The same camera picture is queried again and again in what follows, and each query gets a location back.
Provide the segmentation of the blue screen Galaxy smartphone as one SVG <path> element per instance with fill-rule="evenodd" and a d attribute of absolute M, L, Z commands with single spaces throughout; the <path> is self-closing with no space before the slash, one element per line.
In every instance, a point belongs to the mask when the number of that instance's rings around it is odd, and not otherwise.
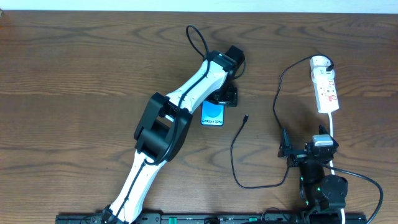
<path fill-rule="evenodd" d="M 222 126 L 224 124 L 224 105 L 204 101 L 201 107 L 201 125 Z"/>

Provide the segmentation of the white power strip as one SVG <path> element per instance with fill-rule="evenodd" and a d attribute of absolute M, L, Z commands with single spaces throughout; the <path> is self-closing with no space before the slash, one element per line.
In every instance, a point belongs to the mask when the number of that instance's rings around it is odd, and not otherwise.
<path fill-rule="evenodd" d="M 328 114 L 339 109 L 334 77 L 335 71 L 326 71 L 326 67 L 315 67 L 311 72 L 319 113 Z"/>

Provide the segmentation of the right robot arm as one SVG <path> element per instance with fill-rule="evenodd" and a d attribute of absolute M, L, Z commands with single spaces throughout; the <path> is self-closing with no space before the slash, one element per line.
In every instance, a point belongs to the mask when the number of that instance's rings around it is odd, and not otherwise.
<path fill-rule="evenodd" d="M 300 171 L 300 196 L 307 203 L 301 212 L 304 223 L 345 223 L 348 181 L 335 174 L 326 175 L 324 168 L 334 159 L 339 144 L 323 127 L 303 149 L 294 149 L 288 132 L 281 131 L 278 156 L 287 159 L 287 167 Z"/>

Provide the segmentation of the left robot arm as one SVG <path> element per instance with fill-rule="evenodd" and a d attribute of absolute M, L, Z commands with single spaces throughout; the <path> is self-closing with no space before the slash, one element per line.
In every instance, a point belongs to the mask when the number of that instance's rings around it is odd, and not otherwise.
<path fill-rule="evenodd" d="M 214 50 L 181 87 L 167 95 L 151 96 L 134 132 L 136 151 L 131 171 L 116 200 L 102 211 L 102 223 L 132 223 L 137 219 L 156 175 L 183 146 L 193 112 L 203 102 L 237 105 L 237 88 L 232 81 L 244 61 L 244 52 L 234 45 L 225 53 Z"/>

